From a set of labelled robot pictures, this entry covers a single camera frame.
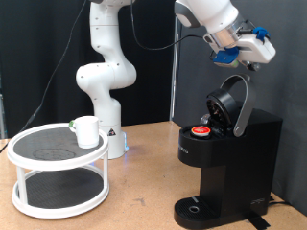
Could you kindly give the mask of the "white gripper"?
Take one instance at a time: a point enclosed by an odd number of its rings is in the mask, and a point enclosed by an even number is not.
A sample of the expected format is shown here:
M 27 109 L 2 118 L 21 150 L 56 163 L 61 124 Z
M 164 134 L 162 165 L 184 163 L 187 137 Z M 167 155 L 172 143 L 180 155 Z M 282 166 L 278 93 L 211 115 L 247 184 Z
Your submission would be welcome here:
M 266 37 L 260 40 L 255 34 L 242 35 L 236 42 L 236 47 L 239 49 L 237 60 L 253 72 L 259 71 L 260 65 L 269 63 L 276 54 Z

